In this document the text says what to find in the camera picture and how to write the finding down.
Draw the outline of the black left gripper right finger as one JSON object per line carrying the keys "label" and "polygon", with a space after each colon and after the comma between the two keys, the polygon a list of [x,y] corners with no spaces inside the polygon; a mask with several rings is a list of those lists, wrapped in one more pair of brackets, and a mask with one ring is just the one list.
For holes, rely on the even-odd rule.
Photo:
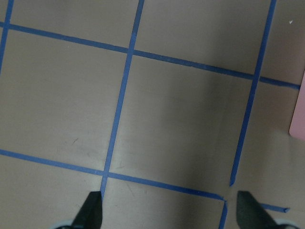
{"label": "black left gripper right finger", "polygon": [[278,224],[248,191],[238,191],[236,221],[240,229],[276,229]]}

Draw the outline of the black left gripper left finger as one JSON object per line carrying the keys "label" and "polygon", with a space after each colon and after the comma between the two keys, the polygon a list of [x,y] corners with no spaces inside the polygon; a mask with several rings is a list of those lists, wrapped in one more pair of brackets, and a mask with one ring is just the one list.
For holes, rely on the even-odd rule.
{"label": "black left gripper left finger", "polygon": [[92,191],[72,222],[71,229],[100,229],[102,226],[102,194]]}

